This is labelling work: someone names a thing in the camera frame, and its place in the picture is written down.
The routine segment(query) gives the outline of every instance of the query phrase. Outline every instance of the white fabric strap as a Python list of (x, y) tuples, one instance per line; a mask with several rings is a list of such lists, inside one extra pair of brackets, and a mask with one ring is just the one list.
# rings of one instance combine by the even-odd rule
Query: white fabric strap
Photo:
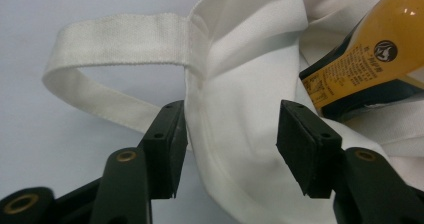
[(189, 22), (174, 14), (116, 15), (72, 24), (59, 34), (43, 76), (70, 105), (145, 132), (160, 108), (91, 80), (77, 68), (190, 63)]

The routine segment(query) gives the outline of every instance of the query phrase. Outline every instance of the white cloth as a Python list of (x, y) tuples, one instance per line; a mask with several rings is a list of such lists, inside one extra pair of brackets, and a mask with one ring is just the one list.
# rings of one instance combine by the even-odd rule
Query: white cloth
[[(99, 86), (75, 68), (184, 66), (188, 135), (209, 194), (242, 223), (335, 223), (332, 201), (302, 196), (275, 144), (281, 99), (311, 106), (298, 80), (307, 13), (314, 21), (301, 46), (310, 61), (377, 0), (345, 1), (330, 13), (315, 4), (305, 10), (303, 0), (201, 0), (188, 17), (118, 15), (74, 24), (59, 35), (43, 80), (68, 103), (144, 132), (157, 107)], [(329, 44), (315, 50), (321, 31)], [(342, 135), (343, 148), (385, 155), (377, 142), (326, 121)]]

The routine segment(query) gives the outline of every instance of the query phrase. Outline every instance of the yellow bottle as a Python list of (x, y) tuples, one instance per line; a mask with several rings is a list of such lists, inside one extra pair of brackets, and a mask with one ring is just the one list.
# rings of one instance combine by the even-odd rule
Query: yellow bottle
[(299, 76), (317, 110), (335, 120), (424, 97), (424, 0), (381, 0)]

